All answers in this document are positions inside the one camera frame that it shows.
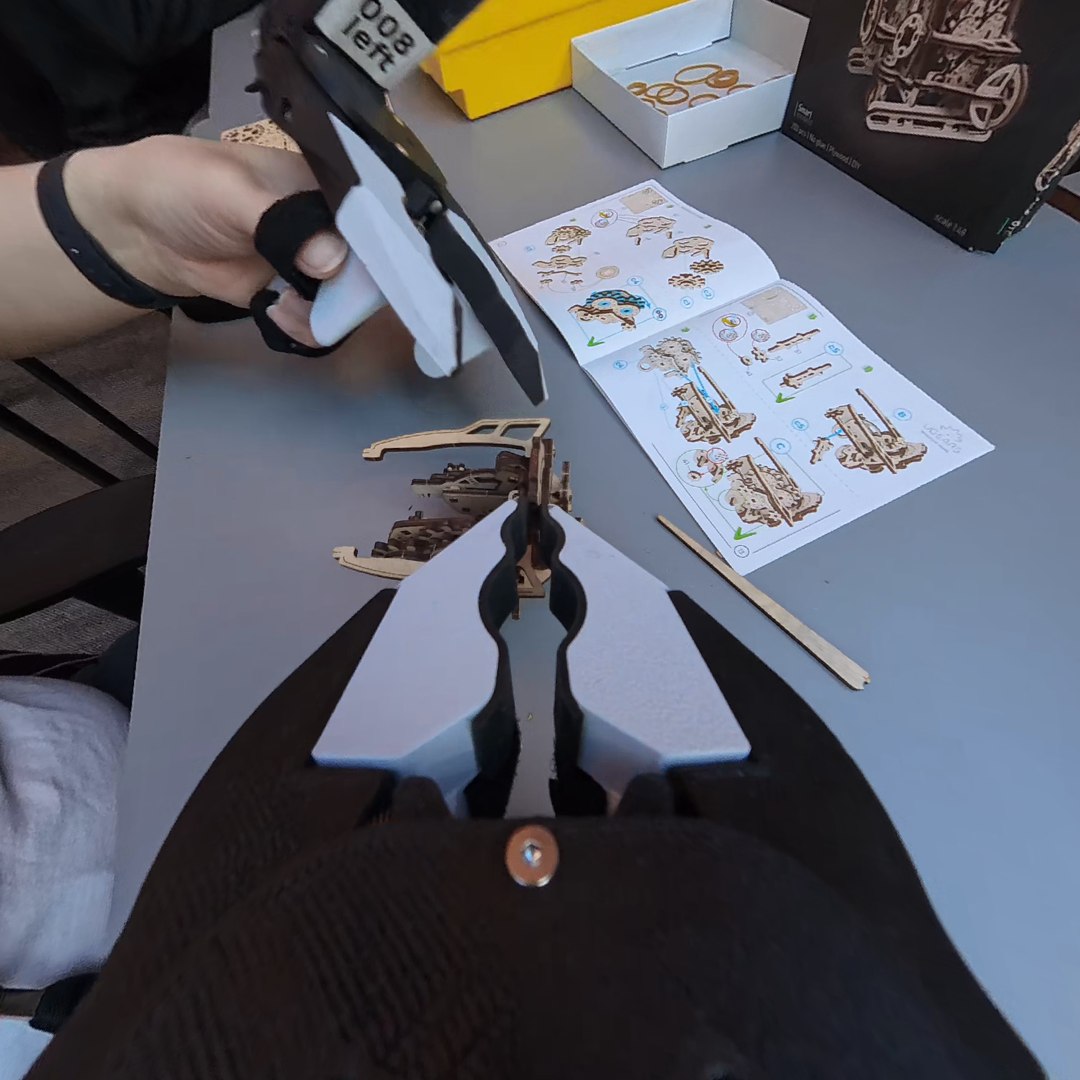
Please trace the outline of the wooden gear model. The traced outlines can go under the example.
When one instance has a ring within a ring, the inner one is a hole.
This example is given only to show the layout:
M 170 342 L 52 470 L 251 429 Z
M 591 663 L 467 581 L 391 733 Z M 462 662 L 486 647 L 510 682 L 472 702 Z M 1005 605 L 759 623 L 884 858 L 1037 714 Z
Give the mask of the wooden gear model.
M 546 503 L 570 513 L 572 465 L 564 461 L 561 473 L 555 474 L 554 453 L 553 440 L 539 438 L 528 456 L 501 451 L 492 465 L 472 469 L 450 463 L 428 480 L 414 480 L 414 492 L 438 500 L 448 510 L 435 517 L 418 511 L 408 519 L 399 519 L 386 540 L 372 548 L 372 556 L 432 561 L 480 519 L 519 497 L 527 497 L 532 507 Z

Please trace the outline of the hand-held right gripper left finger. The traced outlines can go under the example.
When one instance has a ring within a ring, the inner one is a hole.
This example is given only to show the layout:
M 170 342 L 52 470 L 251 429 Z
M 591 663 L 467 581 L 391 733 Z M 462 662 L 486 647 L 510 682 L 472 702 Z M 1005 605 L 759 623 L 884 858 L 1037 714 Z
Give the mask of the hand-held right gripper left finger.
M 511 499 L 399 588 L 313 750 L 326 766 L 429 777 L 503 815 L 519 761 L 507 643 L 528 511 Z

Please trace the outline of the yellow plastic bin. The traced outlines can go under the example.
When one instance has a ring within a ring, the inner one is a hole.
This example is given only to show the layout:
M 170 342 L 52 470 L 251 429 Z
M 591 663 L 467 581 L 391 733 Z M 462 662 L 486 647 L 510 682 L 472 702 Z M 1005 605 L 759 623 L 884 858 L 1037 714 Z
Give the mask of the yellow plastic bin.
M 723 39 L 730 21 L 715 2 L 688 16 L 653 14 L 674 1 L 486 1 L 421 68 L 470 119 L 532 102 L 573 83 L 572 42 L 577 37 L 642 16 L 640 46 L 615 35 L 610 66 L 635 68 L 669 55 L 707 48 Z

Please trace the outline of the laser-cut plywood sheet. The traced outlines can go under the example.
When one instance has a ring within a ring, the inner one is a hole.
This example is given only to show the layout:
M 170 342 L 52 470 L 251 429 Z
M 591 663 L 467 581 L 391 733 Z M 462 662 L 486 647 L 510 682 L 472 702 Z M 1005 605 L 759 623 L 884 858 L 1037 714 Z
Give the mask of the laser-cut plywood sheet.
M 237 145 L 284 150 L 294 154 L 302 153 L 299 144 L 271 119 L 261 119 L 235 129 L 224 129 L 219 138 L 220 141 L 237 143 Z

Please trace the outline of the thin wooden stick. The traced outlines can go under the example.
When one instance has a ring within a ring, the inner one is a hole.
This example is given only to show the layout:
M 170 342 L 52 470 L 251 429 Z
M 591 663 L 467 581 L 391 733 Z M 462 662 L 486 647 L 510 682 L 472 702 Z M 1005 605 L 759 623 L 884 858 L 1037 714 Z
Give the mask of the thin wooden stick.
M 737 573 L 719 553 L 711 551 L 707 546 L 698 543 L 690 535 L 685 534 L 676 525 L 663 515 L 657 515 L 656 519 L 669 530 L 670 534 L 681 541 L 685 546 L 692 550 L 696 555 L 705 561 L 716 573 L 720 573 L 731 588 L 735 588 L 747 600 L 750 600 L 759 611 L 768 617 L 777 627 L 781 627 L 793 642 L 797 642 L 808 654 L 816 658 L 824 669 L 828 669 L 831 674 L 843 681 L 852 690 L 863 690 L 870 683 L 870 674 L 858 665 L 858 662 L 843 654 L 831 642 L 825 642 L 811 627 L 807 627 L 795 615 L 791 615 L 784 607 L 769 597 L 760 588 L 755 588 L 747 578 Z

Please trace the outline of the person's left hand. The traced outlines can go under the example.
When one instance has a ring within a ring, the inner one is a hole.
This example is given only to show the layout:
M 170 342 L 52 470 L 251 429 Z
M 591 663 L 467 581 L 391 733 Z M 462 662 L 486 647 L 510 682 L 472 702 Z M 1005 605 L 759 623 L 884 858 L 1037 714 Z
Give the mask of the person's left hand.
M 318 188 L 302 156 L 175 136 L 80 151 L 64 184 L 76 219 L 131 276 L 242 308 L 276 276 L 254 245 L 264 213 Z

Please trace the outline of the tan rubber bands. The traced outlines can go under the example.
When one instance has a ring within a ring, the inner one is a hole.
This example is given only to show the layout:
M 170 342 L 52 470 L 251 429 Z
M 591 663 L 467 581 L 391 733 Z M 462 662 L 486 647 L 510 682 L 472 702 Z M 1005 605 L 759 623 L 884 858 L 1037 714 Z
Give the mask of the tan rubber bands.
M 735 92 L 755 87 L 755 83 L 743 79 L 734 67 L 706 60 L 683 66 L 669 80 L 635 80 L 625 87 L 659 114 L 675 114 L 708 102 L 720 102 Z

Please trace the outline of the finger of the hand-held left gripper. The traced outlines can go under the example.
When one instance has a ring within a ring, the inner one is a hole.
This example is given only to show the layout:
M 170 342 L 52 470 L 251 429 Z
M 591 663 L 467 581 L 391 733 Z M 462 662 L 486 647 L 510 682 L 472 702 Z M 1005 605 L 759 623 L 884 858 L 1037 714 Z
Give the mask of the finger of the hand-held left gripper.
M 426 240 L 438 270 L 457 289 L 535 406 L 546 378 L 534 330 L 492 252 L 447 202 L 426 203 Z
M 337 211 L 349 256 L 337 274 L 337 338 L 391 308 L 411 333 L 413 355 L 430 377 L 445 377 L 492 350 L 492 339 L 431 258 L 426 240 L 403 226 L 372 190 L 355 186 Z

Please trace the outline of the black model kit box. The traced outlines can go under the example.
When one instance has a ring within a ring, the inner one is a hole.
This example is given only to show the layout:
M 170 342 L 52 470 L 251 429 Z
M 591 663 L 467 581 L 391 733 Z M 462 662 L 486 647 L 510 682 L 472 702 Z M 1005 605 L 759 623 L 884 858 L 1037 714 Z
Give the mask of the black model kit box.
M 783 134 L 964 249 L 1079 153 L 1077 1 L 816 1 Z

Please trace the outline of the black wristband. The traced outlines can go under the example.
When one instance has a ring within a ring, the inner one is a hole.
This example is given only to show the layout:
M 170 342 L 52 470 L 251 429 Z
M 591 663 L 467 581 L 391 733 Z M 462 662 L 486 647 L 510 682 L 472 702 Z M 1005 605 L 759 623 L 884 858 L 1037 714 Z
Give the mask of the black wristband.
M 131 276 L 79 222 L 64 183 L 64 168 L 72 156 L 75 151 L 68 151 L 44 162 L 38 171 L 35 193 L 48 232 L 75 265 L 75 269 L 95 289 L 129 307 L 163 311 L 183 303 L 183 297 L 168 296 L 136 276 Z

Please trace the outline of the person in white shirt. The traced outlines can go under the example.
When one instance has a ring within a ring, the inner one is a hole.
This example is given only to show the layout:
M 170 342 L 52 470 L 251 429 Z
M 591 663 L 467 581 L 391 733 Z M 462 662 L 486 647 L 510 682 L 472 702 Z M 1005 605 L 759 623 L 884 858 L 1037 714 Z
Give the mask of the person in white shirt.
M 1 984 L 38 989 L 108 951 L 129 708 L 76 681 L 1 680 Z

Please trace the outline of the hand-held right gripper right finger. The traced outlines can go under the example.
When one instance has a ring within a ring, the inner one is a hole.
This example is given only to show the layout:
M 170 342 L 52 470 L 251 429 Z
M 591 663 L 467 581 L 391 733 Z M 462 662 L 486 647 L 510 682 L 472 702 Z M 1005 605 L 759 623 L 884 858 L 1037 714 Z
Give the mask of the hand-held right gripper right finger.
M 546 510 L 556 662 L 556 811 L 604 811 L 633 777 L 743 761 L 735 721 L 669 588 L 559 507 Z

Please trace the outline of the white cardboard tray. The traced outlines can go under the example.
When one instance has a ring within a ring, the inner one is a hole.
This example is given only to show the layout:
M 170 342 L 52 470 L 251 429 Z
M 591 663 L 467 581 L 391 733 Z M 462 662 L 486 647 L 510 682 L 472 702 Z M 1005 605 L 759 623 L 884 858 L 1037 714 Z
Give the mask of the white cardboard tray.
M 646 30 L 643 17 L 581 35 L 571 43 L 573 89 L 661 168 L 775 131 L 788 109 L 809 21 L 787 6 L 767 1 L 687 2 L 687 6 L 657 11 L 652 17 L 704 13 L 708 2 L 715 2 L 730 22 L 723 39 L 707 48 L 615 69 L 610 66 L 617 58 L 615 35 L 624 33 L 627 48 L 640 46 Z M 683 66 L 706 60 L 737 68 L 755 87 L 675 114 L 659 114 L 626 89 L 635 80 L 669 80 Z

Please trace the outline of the person's left forearm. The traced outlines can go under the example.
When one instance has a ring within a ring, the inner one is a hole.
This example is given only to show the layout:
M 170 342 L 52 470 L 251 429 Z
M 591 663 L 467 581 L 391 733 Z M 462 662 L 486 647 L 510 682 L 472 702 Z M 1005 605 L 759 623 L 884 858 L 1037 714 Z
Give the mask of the person's left forearm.
M 124 309 L 75 270 L 38 207 L 39 165 L 1 168 L 1 357 L 75 345 L 124 320 Z

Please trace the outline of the assembly instruction booklet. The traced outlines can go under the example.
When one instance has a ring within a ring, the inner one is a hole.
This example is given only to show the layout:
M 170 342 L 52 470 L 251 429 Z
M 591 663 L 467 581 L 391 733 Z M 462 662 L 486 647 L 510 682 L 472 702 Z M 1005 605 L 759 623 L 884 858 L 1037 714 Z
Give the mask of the assembly instruction booklet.
M 739 573 L 993 451 L 658 183 L 492 251 Z

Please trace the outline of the black office chair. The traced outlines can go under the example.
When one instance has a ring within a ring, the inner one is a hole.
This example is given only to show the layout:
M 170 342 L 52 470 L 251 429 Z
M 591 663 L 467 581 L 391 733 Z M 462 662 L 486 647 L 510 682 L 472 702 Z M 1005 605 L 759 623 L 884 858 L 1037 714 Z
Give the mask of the black office chair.
M 60 600 L 141 617 L 156 477 L 144 475 L 50 507 L 1 534 L 1 621 Z

